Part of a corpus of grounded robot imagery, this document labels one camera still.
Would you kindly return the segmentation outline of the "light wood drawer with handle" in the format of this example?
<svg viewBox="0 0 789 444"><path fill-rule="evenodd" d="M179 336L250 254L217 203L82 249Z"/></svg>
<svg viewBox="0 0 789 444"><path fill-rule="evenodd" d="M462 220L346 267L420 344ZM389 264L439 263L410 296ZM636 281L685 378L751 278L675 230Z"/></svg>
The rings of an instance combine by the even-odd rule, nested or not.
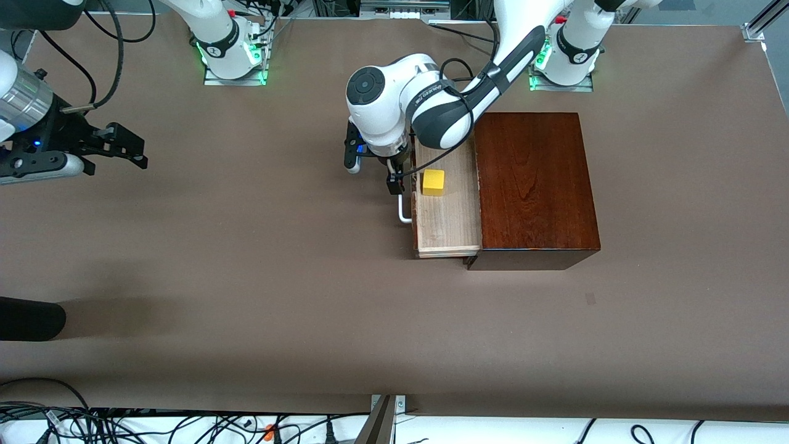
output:
<svg viewBox="0 0 789 444"><path fill-rule="evenodd" d="M481 250L481 208L473 138L431 165L444 172L443 195L422 192L423 172L411 175L411 218L419 259L468 258Z"/></svg>

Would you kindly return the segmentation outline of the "dark brown wooden cabinet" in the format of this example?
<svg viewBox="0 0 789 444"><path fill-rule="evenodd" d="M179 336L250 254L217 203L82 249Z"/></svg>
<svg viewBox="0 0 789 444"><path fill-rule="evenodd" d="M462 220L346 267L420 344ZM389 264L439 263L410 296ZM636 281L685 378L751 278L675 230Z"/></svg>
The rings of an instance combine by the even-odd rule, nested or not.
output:
<svg viewBox="0 0 789 444"><path fill-rule="evenodd" d="M561 271L600 251L577 113L486 113L473 137L481 249L470 271Z"/></svg>

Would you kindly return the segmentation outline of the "black foam cylinder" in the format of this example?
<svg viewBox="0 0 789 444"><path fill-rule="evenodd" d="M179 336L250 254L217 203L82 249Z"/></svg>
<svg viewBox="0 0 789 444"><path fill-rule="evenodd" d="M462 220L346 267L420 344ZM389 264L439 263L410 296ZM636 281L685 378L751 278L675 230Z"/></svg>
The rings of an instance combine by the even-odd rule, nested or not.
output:
<svg viewBox="0 0 789 444"><path fill-rule="evenodd" d="M67 312L57 303L0 296L0 341L48 341L61 334Z"/></svg>

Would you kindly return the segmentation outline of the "dark grey metal bar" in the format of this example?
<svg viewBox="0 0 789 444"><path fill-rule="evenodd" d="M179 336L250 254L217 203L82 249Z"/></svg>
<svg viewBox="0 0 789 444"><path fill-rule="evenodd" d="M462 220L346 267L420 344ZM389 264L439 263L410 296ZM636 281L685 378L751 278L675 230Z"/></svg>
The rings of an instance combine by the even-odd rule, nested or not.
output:
<svg viewBox="0 0 789 444"><path fill-rule="evenodd" d="M379 395L353 444L393 444L397 413L397 396Z"/></svg>

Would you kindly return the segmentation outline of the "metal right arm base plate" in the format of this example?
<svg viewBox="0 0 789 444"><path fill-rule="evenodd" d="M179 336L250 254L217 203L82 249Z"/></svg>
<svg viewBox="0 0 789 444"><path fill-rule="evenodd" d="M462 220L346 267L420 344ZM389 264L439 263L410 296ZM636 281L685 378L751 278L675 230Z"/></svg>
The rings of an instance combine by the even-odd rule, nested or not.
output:
<svg viewBox="0 0 789 444"><path fill-rule="evenodd" d="M205 43L196 39L205 65L205 85L261 86L268 83L273 31L244 17L234 17L233 43Z"/></svg>

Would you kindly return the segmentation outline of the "grey metal rail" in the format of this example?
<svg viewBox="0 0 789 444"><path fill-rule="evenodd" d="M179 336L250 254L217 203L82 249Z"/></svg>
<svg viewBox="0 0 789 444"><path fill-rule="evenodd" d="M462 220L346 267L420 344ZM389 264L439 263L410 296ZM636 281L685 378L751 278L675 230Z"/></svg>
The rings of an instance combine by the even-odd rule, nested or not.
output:
<svg viewBox="0 0 789 444"><path fill-rule="evenodd" d="M450 0L359 0L358 17L451 20Z"/></svg>

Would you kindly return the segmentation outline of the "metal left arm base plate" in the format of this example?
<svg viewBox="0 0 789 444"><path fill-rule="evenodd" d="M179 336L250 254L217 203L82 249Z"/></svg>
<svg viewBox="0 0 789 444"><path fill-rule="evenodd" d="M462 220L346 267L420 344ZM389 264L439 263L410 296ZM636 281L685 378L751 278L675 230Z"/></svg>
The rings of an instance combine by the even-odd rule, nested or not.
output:
<svg viewBox="0 0 789 444"><path fill-rule="evenodd" d="M592 71L600 55L599 48L595 48L591 56L585 52L577 53L582 62L574 64L560 49L556 37L559 28L560 25L549 28L543 47L529 66L529 89L532 92L591 93L594 90Z"/></svg>

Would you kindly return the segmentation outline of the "small silver metal bracket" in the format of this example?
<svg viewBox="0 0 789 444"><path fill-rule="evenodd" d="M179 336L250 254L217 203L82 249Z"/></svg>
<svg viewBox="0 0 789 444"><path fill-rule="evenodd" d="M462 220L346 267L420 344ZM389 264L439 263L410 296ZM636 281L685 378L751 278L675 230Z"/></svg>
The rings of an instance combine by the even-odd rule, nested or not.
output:
<svg viewBox="0 0 789 444"><path fill-rule="evenodd" d="M367 421L373 424L380 422L383 425L394 426L398 416L406 414L405 395L373 395L371 413Z"/></svg>

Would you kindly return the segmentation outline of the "aluminium frame profile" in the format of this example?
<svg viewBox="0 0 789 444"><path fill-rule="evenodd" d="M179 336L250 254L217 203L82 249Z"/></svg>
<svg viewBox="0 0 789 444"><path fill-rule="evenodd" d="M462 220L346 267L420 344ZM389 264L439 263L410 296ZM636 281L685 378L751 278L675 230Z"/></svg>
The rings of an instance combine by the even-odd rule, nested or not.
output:
<svg viewBox="0 0 789 444"><path fill-rule="evenodd" d="M789 11L789 0L770 0L758 14L742 25L744 42L755 43L764 41L766 29L787 11Z"/></svg>

